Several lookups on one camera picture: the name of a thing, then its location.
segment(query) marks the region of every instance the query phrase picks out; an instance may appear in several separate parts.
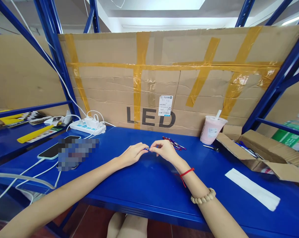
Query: blue shelf surface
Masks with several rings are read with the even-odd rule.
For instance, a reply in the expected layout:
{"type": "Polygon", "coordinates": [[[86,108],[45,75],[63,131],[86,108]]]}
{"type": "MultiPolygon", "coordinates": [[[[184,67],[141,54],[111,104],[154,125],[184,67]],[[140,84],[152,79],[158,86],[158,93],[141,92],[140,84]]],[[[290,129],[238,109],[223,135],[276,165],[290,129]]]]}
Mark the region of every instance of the blue shelf surface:
{"type": "Polygon", "coordinates": [[[26,142],[21,144],[17,141],[17,139],[44,127],[46,127],[46,125],[44,124],[32,126],[29,123],[26,123],[13,128],[6,128],[0,130],[0,160],[5,156],[10,156],[14,153],[19,153],[20,151],[30,147],[31,145],[40,142],[41,140],[38,140],[33,143],[26,142]]]}
{"type": "MultiPolygon", "coordinates": [[[[0,166],[0,172],[20,174],[38,161],[37,155],[69,135],[87,134],[70,130],[0,166]]],[[[217,198],[250,237],[299,237],[299,187],[280,181],[275,175],[249,170],[219,143],[217,153],[203,147],[199,138],[127,128],[107,127],[98,135],[99,148],[90,154],[75,170],[62,172],[58,187],[80,175],[101,166],[123,153],[130,145],[143,142],[151,145],[162,136],[170,137],[187,148],[178,151],[206,186],[215,189],[217,198]],[[225,174],[235,168],[253,182],[280,197],[274,212],[268,210],[253,196],[228,179],[225,174]]],[[[48,169],[53,161],[44,161],[26,176],[35,176],[48,169]]],[[[137,216],[208,231],[200,210],[190,200],[190,191],[183,186],[176,169],[162,157],[146,153],[139,162],[112,174],[83,198],[91,205],[105,207],[137,216]]],[[[57,169],[39,176],[54,184],[57,169]]],[[[8,185],[12,179],[0,178],[0,184],[8,185]]],[[[21,188],[49,193],[45,185],[29,181],[21,188]]]]}

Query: open cardboard box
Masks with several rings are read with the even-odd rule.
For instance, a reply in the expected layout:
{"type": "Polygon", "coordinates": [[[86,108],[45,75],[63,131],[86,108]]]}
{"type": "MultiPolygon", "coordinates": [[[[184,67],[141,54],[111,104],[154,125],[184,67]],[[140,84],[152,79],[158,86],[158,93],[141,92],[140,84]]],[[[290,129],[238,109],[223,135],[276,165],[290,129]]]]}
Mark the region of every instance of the open cardboard box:
{"type": "Polygon", "coordinates": [[[252,130],[241,133],[242,127],[225,125],[217,140],[250,170],[265,173],[270,168],[280,180],[299,182],[298,151],[252,130]],[[243,141],[265,160],[254,158],[233,140],[243,141]]]}

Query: forearm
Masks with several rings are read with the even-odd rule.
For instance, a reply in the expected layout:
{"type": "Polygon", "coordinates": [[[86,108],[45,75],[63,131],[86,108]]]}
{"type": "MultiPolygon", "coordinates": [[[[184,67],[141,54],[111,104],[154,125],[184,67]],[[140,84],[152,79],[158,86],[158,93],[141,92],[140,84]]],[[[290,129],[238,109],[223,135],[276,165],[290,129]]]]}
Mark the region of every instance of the forearm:
{"type": "MultiPolygon", "coordinates": [[[[180,160],[177,160],[177,163],[175,163],[174,166],[180,174],[190,170],[190,166],[181,158],[180,160]]],[[[193,171],[184,175],[183,180],[185,181],[192,196],[195,198],[204,197],[210,192],[206,185],[193,171]]],[[[207,203],[199,204],[198,206],[210,230],[216,238],[247,237],[239,224],[234,220],[234,218],[229,214],[229,212],[224,208],[217,198],[214,198],[207,203]]]]}
{"type": "Polygon", "coordinates": [[[0,231],[0,237],[29,237],[121,168],[120,162],[115,158],[52,191],[15,216],[0,231]]]}

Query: power strip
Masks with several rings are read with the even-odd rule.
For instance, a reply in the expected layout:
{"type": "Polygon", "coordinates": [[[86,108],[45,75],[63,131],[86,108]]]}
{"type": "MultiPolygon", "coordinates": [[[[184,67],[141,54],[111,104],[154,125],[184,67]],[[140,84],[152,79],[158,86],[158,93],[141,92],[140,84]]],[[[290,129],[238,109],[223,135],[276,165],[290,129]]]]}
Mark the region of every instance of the power strip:
{"type": "Polygon", "coordinates": [[[76,121],[76,122],[73,122],[72,124],[70,124],[70,128],[74,129],[74,130],[86,132],[88,134],[93,133],[96,136],[96,135],[99,135],[101,133],[105,133],[106,129],[107,129],[107,126],[104,124],[104,122],[99,122],[99,125],[98,125],[97,129],[96,128],[91,128],[91,127],[87,126],[85,121],[80,120],[80,121],[76,121]]]}

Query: ceiling light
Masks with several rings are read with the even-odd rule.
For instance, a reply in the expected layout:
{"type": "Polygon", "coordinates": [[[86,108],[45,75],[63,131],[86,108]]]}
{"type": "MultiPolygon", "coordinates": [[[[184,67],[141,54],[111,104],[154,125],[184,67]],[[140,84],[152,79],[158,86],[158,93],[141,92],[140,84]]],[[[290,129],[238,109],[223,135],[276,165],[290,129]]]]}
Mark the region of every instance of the ceiling light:
{"type": "Polygon", "coordinates": [[[289,23],[292,23],[292,22],[294,22],[294,21],[298,21],[298,20],[299,20],[299,17],[296,17],[296,18],[294,18],[294,19],[291,19],[291,20],[289,20],[289,21],[284,22],[282,25],[287,25],[287,24],[289,24],[289,23]]]}

